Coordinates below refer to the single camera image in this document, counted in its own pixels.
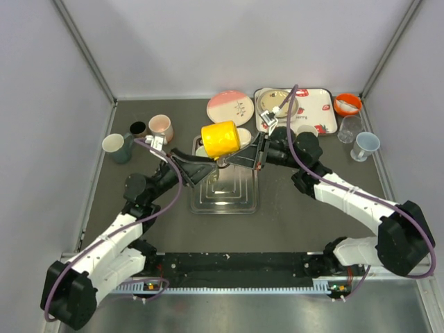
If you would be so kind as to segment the light green mug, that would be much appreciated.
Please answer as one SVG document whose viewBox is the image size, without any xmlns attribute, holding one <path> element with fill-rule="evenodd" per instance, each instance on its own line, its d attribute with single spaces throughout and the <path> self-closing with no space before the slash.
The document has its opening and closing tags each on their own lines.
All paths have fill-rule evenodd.
<svg viewBox="0 0 444 333">
<path fill-rule="evenodd" d="M 196 151 L 195 151 L 195 156 L 198 156 L 198 157 L 208 157 L 208 154 L 207 154 L 207 152 L 205 150 L 205 147 L 204 146 L 199 146 L 196 149 Z"/>
</svg>

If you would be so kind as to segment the orange yellow mug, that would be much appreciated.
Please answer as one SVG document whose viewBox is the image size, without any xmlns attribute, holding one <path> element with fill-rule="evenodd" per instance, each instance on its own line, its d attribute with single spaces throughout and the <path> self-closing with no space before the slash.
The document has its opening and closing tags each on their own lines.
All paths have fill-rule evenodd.
<svg viewBox="0 0 444 333">
<path fill-rule="evenodd" d="M 205 151 L 212 159 L 217 160 L 241 148 L 239 133 L 233 121 L 203 126 L 200 133 Z"/>
</svg>

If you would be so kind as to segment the pink white mug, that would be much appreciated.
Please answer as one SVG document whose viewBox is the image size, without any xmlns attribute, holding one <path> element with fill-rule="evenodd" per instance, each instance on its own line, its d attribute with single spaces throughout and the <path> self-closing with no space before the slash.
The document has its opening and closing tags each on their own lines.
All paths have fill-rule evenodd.
<svg viewBox="0 0 444 333">
<path fill-rule="evenodd" d="M 153 135 L 164 135 L 167 143 L 173 139 L 174 131 L 171 120 L 165 114 L 158 114 L 148 122 L 148 128 Z"/>
</svg>

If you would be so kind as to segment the pale yellow mug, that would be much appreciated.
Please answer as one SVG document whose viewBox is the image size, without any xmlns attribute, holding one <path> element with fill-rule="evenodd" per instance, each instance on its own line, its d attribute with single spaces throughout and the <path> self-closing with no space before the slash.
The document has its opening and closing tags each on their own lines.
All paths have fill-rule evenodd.
<svg viewBox="0 0 444 333">
<path fill-rule="evenodd" d="M 301 125 L 298 127 L 298 129 L 296 130 L 296 135 L 300 135 L 302 133 L 311 133 L 313 134 L 315 137 L 318 137 L 318 131 L 314 126 L 310 126 L 310 125 Z"/>
</svg>

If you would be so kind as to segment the dark brown patterned cup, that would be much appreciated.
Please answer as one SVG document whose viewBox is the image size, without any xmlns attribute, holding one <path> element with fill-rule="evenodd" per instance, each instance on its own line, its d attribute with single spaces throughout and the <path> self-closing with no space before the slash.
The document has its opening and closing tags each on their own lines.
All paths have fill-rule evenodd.
<svg viewBox="0 0 444 333">
<path fill-rule="evenodd" d="M 143 121 L 136 121 L 130 125 L 130 133 L 135 138 L 145 137 L 148 134 L 146 124 Z"/>
</svg>

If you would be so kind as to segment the cream white mug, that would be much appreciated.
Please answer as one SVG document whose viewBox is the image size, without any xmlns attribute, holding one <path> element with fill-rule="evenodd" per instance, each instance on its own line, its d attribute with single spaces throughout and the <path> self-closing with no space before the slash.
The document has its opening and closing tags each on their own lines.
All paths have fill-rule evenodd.
<svg viewBox="0 0 444 333">
<path fill-rule="evenodd" d="M 240 148 L 244 148 L 247 145 L 249 145 L 249 143 L 251 143 L 252 135 L 248 129 L 237 128 L 237 132 L 238 132 L 239 141 L 240 141 Z"/>
</svg>

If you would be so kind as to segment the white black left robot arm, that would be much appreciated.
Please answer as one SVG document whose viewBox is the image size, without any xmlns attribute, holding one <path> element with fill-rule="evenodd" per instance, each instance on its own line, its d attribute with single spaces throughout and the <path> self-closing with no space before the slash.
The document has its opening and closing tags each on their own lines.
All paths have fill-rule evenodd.
<svg viewBox="0 0 444 333">
<path fill-rule="evenodd" d="M 184 154 L 176 148 L 156 156 L 160 164 L 152 176 L 132 173 L 126 178 L 126 204 L 108 229 L 68 261 L 56 261 L 48 268 L 40 303 L 46 321 L 60 321 L 79 330 L 122 282 L 156 270 L 156 256 L 140 239 L 167 211 L 154 201 L 173 187 L 197 185 L 217 168 L 208 157 Z"/>
</svg>

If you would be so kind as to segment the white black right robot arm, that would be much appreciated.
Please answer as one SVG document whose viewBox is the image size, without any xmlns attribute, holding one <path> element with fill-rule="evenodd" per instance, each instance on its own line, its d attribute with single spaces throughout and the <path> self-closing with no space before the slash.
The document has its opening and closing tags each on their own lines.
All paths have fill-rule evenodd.
<svg viewBox="0 0 444 333">
<path fill-rule="evenodd" d="M 360 239 L 340 237 L 330 243 L 323 258 L 329 273 L 338 275 L 349 266 L 363 264 L 412 278 L 426 256 L 431 257 L 431 264 L 420 277 L 434 272 L 436 243 L 419 205 L 410 200 L 394 203 L 351 185 L 320 162 L 323 150 L 315 134 L 288 132 L 283 137 L 282 131 L 283 127 L 275 131 L 278 137 L 259 133 L 226 161 L 256 170 L 265 164 L 296 168 L 291 179 L 300 193 L 341 210 L 373 233 Z"/>
</svg>

